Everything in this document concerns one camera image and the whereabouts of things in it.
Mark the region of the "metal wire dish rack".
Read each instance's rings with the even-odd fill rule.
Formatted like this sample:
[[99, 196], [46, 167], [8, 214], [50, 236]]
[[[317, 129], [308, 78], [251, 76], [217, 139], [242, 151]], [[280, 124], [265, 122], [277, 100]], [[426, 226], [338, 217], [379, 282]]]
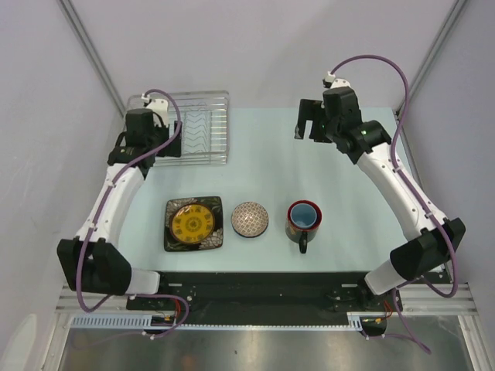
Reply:
[[228, 109], [225, 90], [176, 92], [183, 121], [180, 157], [157, 157], [156, 166], [224, 165], [229, 153]]

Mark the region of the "yellow round patterned plate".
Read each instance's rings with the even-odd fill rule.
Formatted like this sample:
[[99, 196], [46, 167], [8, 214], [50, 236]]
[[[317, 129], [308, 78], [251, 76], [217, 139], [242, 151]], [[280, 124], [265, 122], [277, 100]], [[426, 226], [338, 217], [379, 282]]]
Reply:
[[203, 242], [212, 234], [214, 227], [213, 211], [200, 203], [182, 206], [169, 222], [169, 230], [174, 239], [186, 245]]

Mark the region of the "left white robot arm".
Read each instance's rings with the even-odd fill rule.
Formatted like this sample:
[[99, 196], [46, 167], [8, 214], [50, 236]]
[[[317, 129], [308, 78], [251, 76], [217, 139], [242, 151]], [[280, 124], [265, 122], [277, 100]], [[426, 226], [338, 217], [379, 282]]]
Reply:
[[182, 121], [165, 123], [164, 114], [131, 109], [125, 130], [108, 156], [103, 187], [90, 215], [75, 237], [63, 239], [57, 256], [70, 289], [78, 294], [144, 294], [153, 308], [167, 306], [170, 289], [159, 274], [133, 267], [119, 252], [118, 241], [128, 210], [157, 156], [180, 140]]

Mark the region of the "brown patterned white bowl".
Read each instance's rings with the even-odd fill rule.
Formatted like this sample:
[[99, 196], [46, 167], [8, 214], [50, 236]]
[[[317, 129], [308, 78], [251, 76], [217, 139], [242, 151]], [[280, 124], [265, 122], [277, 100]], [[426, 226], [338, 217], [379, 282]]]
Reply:
[[245, 202], [234, 208], [230, 221], [238, 235], [244, 238], [255, 238], [262, 235], [268, 228], [269, 215], [261, 204]]

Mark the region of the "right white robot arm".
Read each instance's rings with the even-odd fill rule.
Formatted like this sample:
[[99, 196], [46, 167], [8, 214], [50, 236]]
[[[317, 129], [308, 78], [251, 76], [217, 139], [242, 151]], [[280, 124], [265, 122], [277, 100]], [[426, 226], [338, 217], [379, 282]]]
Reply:
[[362, 308], [376, 309], [384, 302], [385, 293], [454, 261], [466, 232], [465, 224], [459, 218], [448, 218], [420, 190], [400, 162], [382, 123], [364, 121], [352, 88], [329, 88], [323, 92], [322, 100], [300, 100], [296, 139], [304, 138], [308, 122], [312, 124], [310, 139], [333, 143], [373, 182], [407, 240], [364, 277], [363, 286], [357, 290], [357, 302]]

